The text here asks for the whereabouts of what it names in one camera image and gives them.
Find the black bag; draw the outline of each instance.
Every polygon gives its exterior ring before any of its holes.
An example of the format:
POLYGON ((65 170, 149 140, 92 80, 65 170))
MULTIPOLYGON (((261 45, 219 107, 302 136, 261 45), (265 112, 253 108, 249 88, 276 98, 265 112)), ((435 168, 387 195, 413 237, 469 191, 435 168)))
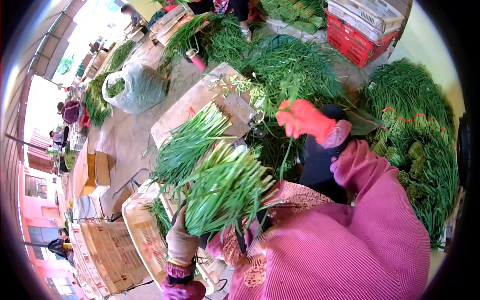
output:
POLYGON ((50 252, 55 253, 57 255, 60 255, 61 257, 67 259, 67 250, 63 248, 63 239, 56 239, 48 243, 47 248, 50 250, 50 252))

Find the red plastic crate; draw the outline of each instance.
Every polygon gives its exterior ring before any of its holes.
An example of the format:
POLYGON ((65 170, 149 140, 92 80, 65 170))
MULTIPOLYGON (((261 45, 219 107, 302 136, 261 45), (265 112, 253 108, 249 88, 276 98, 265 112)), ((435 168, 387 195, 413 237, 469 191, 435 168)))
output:
POLYGON ((328 8, 325 8, 325 12, 327 14, 327 41, 359 68, 365 67, 370 61, 382 55, 393 38, 398 35, 398 31, 385 35, 383 41, 377 41, 378 46, 354 28, 329 14, 328 8))

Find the woman's hand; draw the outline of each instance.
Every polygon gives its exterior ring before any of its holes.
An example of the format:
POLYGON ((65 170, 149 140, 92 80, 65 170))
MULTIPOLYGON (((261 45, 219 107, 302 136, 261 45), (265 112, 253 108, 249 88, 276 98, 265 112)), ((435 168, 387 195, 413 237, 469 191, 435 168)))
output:
POLYGON ((169 261, 176 265, 189 266, 197 252, 198 238, 188 234, 185 230, 185 205, 177 215, 177 221, 168 231, 166 240, 168 244, 169 261))
POLYGON ((297 139, 306 133, 314 136, 317 143, 321 144, 335 127, 336 121, 324 116, 308 100, 297 99, 289 107, 290 100, 283 101, 275 115, 278 125, 286 125, 287 136, 297 139))

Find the cleaver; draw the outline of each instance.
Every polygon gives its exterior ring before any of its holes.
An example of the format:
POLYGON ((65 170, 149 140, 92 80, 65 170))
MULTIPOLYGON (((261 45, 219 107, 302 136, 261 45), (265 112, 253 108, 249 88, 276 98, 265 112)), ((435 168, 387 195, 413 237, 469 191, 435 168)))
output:
POLYGON ((240 120, 247 124, 255 135, 261 139, 264 139, 267 136, 263 130, 253 126, 252 118, 255 117, 257 112, 250 106, 250 104, 245 102, 242 97, 237 94, 230 94, 227 98, 223 99, 223 103, 225 103, 225 105, 227 105, 240 118, 240 120))

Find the pink building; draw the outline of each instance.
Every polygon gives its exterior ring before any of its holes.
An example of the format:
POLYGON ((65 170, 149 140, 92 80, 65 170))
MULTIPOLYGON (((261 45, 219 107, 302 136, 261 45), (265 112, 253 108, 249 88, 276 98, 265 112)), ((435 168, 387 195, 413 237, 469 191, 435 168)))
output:
MULTIPOLYGON (((49 243, 64 229, 59 213, 55 174, 28 168, 20 163, 18 193, 20 222, 26 242, 49 243)), ((58 300, 86 299, 74 284, 73 273, 65 270, 68 261, 45 247, 26 246, 36 273, 58 300)))

